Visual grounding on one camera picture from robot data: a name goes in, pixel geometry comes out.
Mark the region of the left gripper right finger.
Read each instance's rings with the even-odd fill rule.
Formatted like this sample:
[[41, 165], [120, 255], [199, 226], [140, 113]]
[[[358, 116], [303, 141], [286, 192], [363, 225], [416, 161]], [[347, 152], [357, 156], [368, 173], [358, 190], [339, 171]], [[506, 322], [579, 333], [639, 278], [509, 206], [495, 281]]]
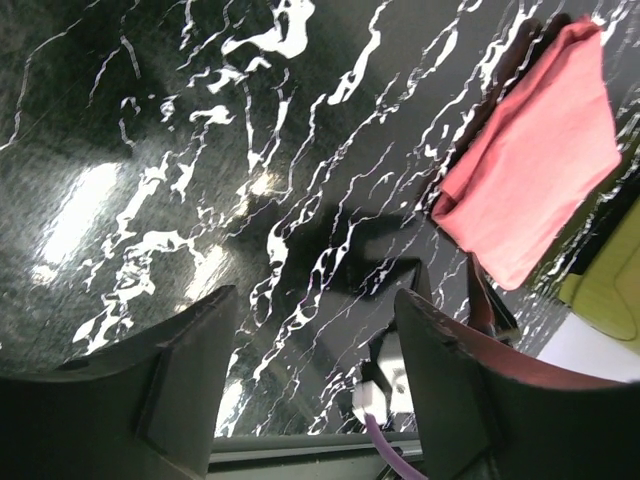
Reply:
[[522, 354], [410, 290], [394, 310], [429, 478], [638, 478], [637, 383]]

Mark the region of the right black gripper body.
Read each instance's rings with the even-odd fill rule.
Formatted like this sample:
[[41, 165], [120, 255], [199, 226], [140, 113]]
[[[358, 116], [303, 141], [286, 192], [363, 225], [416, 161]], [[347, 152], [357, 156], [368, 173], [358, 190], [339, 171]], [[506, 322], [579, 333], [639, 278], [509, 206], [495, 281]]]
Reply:
[[[466, 255], [466, 272], [470, 308], [466, 327], [505, 345], [519, 341], [517, 320], [490, 285], [485, 270], [474, 254]], [[410, 289], [431, 298], [428, 270], [421, 261], [418, 262]]]

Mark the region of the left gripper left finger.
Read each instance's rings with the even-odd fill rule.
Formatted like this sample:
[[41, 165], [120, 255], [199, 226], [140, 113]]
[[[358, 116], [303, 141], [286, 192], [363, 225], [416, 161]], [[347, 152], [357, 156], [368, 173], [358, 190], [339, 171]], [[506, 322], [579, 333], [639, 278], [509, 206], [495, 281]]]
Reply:
[[1, 378], [5, 479], [202, 479], [236, 329], [220, 287], [90, 355]]

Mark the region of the pink t shirt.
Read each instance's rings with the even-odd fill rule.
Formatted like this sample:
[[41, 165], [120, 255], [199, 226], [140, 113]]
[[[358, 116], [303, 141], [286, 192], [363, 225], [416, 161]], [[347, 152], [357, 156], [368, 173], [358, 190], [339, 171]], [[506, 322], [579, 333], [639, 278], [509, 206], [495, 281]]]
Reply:
[[432, 218], [514, 290], [620, 161], [601, 28], [582, 17], [497, 105], [443, 179]]

